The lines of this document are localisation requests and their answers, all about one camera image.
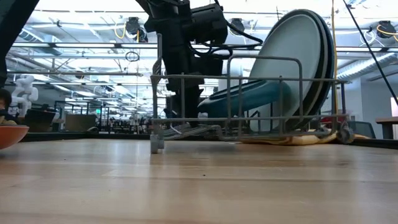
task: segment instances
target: yellow cable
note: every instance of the yellow cable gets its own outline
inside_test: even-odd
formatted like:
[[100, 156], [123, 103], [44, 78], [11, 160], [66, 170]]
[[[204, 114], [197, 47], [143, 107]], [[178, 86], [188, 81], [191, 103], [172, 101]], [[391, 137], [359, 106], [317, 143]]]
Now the yellow cable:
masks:
[[381, 26], [381, 25], [378, 25], [378, 26], [377, 26], [377, 28], [376, 28], [377, 31], [379, 31], [379, 32], [382, 33], [382, 34], [392, 35], [392, 36], [394, 37], [394, 39], [395, 39], [396, 41], [398, 41], [398, 38], [397, 38], [397, 36], [396, 36], [396, 35], [398, 35], [398, 32], [395, 32], [395, 33], [386, 32], [386, 31], [380, 30], [380, 26]]
[[[335, 0], [331, 0], [331, 29], [333, 33], [333, 51], [335, 53], [335, 80], [337, 80], [337, 50], [336, 50], [336, 29], [335, 29]], [[335, 85], [335, 102], [336, 112], [338, 113], [338, 103], [337, 103], [337, 90]]]
[[115, 23], [115, 25], [114, 25], [114, 34], [115, 34], [116, 37], [118, 37], [119, 39], [123, 39], [123, 38], [124, 38], [124, 35], [126, 35], [126, 23], [127, 23], [127, 21], [124, 22], [124, 28], [123, 28], [123, 35], [122, 35], [122, 36], [119, 36], [119, 34], [118, 34], [117, 30], [116, 30], [116, 28], [117, 28], [116, 23]]

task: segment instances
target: chair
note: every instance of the chair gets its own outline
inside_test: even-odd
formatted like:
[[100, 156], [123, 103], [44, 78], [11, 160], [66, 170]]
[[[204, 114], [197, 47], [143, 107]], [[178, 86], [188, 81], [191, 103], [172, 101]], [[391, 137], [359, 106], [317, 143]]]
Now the chair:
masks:
[[355, 134], [360, 134], [369, 138], [376, 138], [372, 124], [364, 121], [347, 121], [348, 127], [350, 127]]

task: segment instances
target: ceiling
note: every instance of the ceiling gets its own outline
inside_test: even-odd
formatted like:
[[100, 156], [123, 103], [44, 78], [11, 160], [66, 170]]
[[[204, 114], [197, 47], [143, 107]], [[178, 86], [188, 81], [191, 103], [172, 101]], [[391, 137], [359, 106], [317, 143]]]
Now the ceiling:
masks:
[[[352, 19], [346, 11], [343, 1], [336, 3], [336, 45], [343, 46], [363, 46], [360, 40], [360, 34], [356, 29]], [[191, 7], [204, 6], [213, 3], [209, 0], [191, 0]], [[245, 32], [265, 39], [268, 31], [278, 21], [278, 13], [286, 14], [294, 9], [311, 9], [324, 20], [330, 23], [331, 1], [324, 0], [304, 0], [304, 1], [288, 1], [280, 0], [264, 4], [260, 0], [221, 0], [220, 4], [224, 7], [224, 16], [226, 19], [241, 18], [245, 25]], [[357, 22], [363, 31], [368, 30], [370, 25], [376, 25], [378, 21], [391, 21], [393, 25], [398, 27], [398, 16], [395, 10], [395, 1], [392, 0], [366, 0], [361, 4], [353, 4], [353, 13]], [[143, 25], [148, 16], [143, 12], [137, 2], [133, 0], [113, 0], [94, 1], [94, 0], [41, 0], [30, 19], [24, 27], [24, 30], [32, 34], [42, 42], [81, 42], [81, 43], [134, 43], [132, 38], [123, 33], [124, 23], [129, 17], [138, 17], [139, 22]], [[156, 43], [155, 33], [149, 33], [149, 43]], [[26, 42], [25, 39], [18, 37], [16, 42]], [[227, 44], [250, 44], [251, 40], [243, 37], [229, 35]], [[393, 39], [373, 40], [373, 46], [393, 46], [397, 47], [397, 42]], [[36, 75], [37, 82], [58, 82], [58, 83], [95, 83], [101, 82], [101, 85], [57, 85], [54, 91], [60, 91], [68, 97], [84, 97], [81, 93], [85, 93], [85, 97], [95, 96], [97, 98], [112, 98], [121, 100], [103, 100], [118, 109], [124, 111], [136, 112], [142, 114], [152, 113], [152, 87], [150, 85], [150, 74], [152, 66], [155, 62], [156, 49], [136, 49], [133, 50], [140, 55], [138, 62], [128, 62], [125, 60], [127, 49], [56, 49], [62, 54], [54, 56], [52, 54], [43, 53], [38, 48], [13, 47], [11, 52], [28, 57], [35, 62], [39, 62], [48, 67], [55, 64], [59, 72], [120, 72], [117, 76], [88, 76], [77, 78], [65, 75]], [[37, 66], [31, 62], [27, 62], [15, 55], [8, 55], [9, 70], [19, 71], [39, 71], [46, 72], [48, 70]], [[342, 69], [344, 66], [361, 58], [370, 58], [370, 55], [360, 53], [338, 54], [338, 67]], [[243, 60], [244, 75], [249, 75], [253, 60]], [[388, 72], [398, 70], [397, 66], [387, 66]], [[377, 72], [366, 75], [366, 78], [376, 77]], [[396, 76], [390, 76], [391, 82], [397, 82]], [[112, 91], [106, 91], [103, 83], [125, 83], [128, 86], [111, 86]], [[164, 87], [165, 81], [162, 81], [159, 87], [159, 95], [167, 96], [172, 93]], [[213, 88], [218, 86], [217, 80], [206, 80], [203, 96], [213, 93]], [[164, 102], [159, 103], [159, 111], [164, 107]]]

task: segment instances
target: stacked plates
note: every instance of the stacked plates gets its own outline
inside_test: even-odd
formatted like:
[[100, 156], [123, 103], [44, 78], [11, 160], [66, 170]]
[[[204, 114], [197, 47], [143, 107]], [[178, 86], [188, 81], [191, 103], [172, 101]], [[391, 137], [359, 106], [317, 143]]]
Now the stacked plates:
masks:
[[[295, 10], [286, 14], [272, 28], [259, 52], [263, 56], [291, 57], [302, 63], [304, 78], [333, 78], [333, 41], [325, 21], [309, 10]], [[298, 78], [299, 68], [294, 62], [257, 59], [250, 77]], [[291, 89], [290, 98], [284, 97], [283, 113], [279, 111], [278, 102], [253, 109], [249, 114], [259, 111], [261, 116], [295, 116], [299, 115], [299, 82], [286, 81]], [[330, 82], [303, 82], [303, 113], [316, 114], [326, 100]], [[310, 120], [289, 119], [286, 130], [294, 130], [307, 124]], [[251, 123], [253, 131], [269, 131], [271, 126], [278, 127], [278, 120], [261, 121], [261, 130], [256, 123]]]

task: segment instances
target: person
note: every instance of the person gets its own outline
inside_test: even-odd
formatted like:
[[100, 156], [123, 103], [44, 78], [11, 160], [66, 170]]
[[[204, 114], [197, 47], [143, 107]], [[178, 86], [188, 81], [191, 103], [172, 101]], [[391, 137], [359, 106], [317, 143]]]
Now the person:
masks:
[[0, 124], [18, 124], [17, 119], [8, 113], [12, 96], [5, 89], [0, 89]]

